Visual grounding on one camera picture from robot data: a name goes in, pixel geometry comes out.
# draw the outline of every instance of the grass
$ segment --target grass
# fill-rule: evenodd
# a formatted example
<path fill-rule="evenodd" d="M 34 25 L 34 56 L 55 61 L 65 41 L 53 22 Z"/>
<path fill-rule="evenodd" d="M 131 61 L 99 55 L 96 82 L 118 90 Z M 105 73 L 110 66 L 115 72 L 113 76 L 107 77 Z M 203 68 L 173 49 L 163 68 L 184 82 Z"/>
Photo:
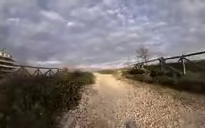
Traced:
<path fill-rule="evenodd" d="M 57 127 L 58 117 L 74 109 L 84 86 L 92 83 L 93 74 L 81 71 L 0 79 L 0 127 Z"/>

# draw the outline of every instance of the wooden fence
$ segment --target wooden fence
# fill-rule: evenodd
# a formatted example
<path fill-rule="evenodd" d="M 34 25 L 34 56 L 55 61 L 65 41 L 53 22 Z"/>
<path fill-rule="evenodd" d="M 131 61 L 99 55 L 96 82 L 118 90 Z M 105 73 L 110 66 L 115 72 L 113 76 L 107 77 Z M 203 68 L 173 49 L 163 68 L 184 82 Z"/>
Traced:
<path fill-rule="evenodd" d="M 67 70 L 62 70 L 59 68 L 14 65 L 12 70 L 7 70 L 4 73 L 1 73 L 0 75 L 18 74 L 22 76 L 53 76 L 60 72 L 67 72 Z"/>
<path fill-rule="evenodd" d="M 180 55 L 180 56 L 173 56 L 173 57 L 167 57 L 167 58 L 164 58 L 164 57 L 160 57 L 160 58 L 157 58 L 157 59 L 152 59 L 152 60 L 149 60 L 149 61 L 145 61 L 145 62 L 141 62 L 141 63 L 137 63 L 137 64 L 134 64 L 133 68 L 134 69 L 138 69 L 138 68 L 142 68 L 145 66 L 145 64 L 147 63 L 151 63 L 151 62 L 159 62 L 159 65 L 160 65 L 160 70 L 161 71 L 164 71 L 164 70 L 171 70 L 177 74 L 181 74 L 181 75 L 185 75 L 187 73 L 187 68 L 185 66 L 185 63 L 191 63 L 193 64 L 194 66 L 196 66 L 197 68 L 199 69 L 202 69 L 202 70 L 205 70 L 204 67 L 202 67 L 201 65 L 195 63 L 194 61 L 191 61 L 189 60 L 187 57 L 191 57 L 191 56 L 196 56 L 196 55 L 201 55 L 201 54 L 205 54 L 205 51 L 202 51 L 202 52 L 196 52 L 196 53 L 190 53 L 190 54 L 186 54 L 186 55 Z M 179 70 L 179 69 L 176 69 L 170 65 L 168 65 L 167 61 L 168 60 L 174 60 L 174 59 L 178 59 L 178 63 L 181 63 L 182 64 L 182 70 Z"/>

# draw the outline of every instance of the gravel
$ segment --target gravel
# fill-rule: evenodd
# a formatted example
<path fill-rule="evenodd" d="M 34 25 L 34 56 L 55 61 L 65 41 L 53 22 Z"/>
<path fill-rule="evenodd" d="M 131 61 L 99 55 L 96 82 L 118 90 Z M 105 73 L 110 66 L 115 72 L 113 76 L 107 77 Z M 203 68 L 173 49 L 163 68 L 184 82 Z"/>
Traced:
<path fill-rule="evenodd" d="M 205 128 L 205 96 L 96 77 L 62 128 Z"/>

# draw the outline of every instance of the cloud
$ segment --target cloud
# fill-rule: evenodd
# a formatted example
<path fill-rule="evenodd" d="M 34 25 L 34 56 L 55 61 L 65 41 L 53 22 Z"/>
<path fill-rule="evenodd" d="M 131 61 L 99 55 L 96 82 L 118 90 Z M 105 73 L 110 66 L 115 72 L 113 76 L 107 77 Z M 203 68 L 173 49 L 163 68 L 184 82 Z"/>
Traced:
<path fill-rule="evenodd" d="M 154 56 L 205 49 L 205 0 L 0 0 L 0 48 L 19 63 L 121 65 L 141 45 Z"/>
<path fill-rule="evenodd" d="M 40 13 L 51 20 L 65 21 L 65 19 L 62 18 L 62 16 L 53 11 L 41 11 Z"/>

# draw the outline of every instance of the fence post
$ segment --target fence post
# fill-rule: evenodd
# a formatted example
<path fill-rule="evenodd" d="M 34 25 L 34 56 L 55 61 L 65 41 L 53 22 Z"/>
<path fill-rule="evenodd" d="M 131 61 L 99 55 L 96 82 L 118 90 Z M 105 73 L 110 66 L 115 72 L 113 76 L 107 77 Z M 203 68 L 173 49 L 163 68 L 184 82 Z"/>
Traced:
<path fill-rule="evenodd" d="M 183 66 L 182 72 L 183 72 L 183 75 L 185 75 L 186 74 L 186 66 L 185 66 L 185 57 L 184 57 L 184 55 L 182 55 L 180 60 L 181 60 L 182 66 Z"/>
<path fill-rule="evenodd" d="M 159 58 L 160 61 L 160 70 L 163 72 L 164 71 L 164 64 L 165 64 L 165 59 L 163 57 Z"/>

